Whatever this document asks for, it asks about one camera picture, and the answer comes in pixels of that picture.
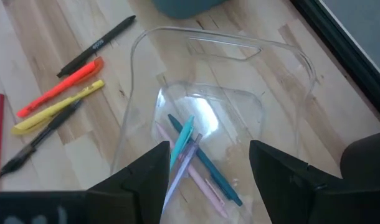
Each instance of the yellow highlighter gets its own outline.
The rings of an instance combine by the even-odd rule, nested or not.
[[[69,104],[73,103],[75,100],[79,100],[99,88],[104,86],[103,80],[98,80],[92,83],[90,86],[85,87],[83,90],[78,92],[74,96],[70,96],[67,99],[56,103],[53,106],[50,106],[41,112],[35,114],[34,116],[26,119],[25,121],[16,124],[11,128],[11,134],[26,134],[29,133],[50,121],[55,114],[57,114],[61,109],[65,108]]]

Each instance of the black marker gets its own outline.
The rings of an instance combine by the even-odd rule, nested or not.
[[[80,106],[81,100],[74,101],[70,105],[66,106],[48,125],[41,131],[28,145],[26,145],[21,151],[19,151],[9,162],[6,163],[0,170],[0,178],[5,174],[17,171],[20,169],[30,158],[30,156],[36,152],[36,146],[38,146],[47,136],[55,131],[64,121],[66,121]]]
[[[114,39],[118,34],[122,33],[126,28],[132,25],[133,21],[135,21],[136,16],[130,16],[118,24],[114,29],[96,41],[92,46],[82,52],[78,57],[73,59],[68,65],[66,65],[58,74],[59,78],[64,75],[71,75],[78,69],[82,68],[86,61],[90,56],[92,56],[96,51],[102,48],[104,45],[109,43],[112,39]]]

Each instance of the black wall edge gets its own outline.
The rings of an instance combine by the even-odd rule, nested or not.
[[[291,0],[380,113],[380,73],[319,0]]]

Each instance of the teal container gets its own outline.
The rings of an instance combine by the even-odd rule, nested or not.
[[[169,17],[177,19],[194,16],[224,1],[225,0],[153,0],[159,11]]]

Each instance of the transparent plastic bin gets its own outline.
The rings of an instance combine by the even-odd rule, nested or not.
[[[308,58],[286,44],[177,27],[146,31],[131,50],[130,100],[112,171],[166,140],[155,122],[176,140],[168,114],[182,124],[194,115],[193,138],[203,135],[202,150],[243,206],[228,200],[194,157],[192,165],[217,189],[229,217],[216,212],[187,177],[161,223],[270,222],[252,176],[249,142],[257,139],[298,156],[298,121],[315,76]]]

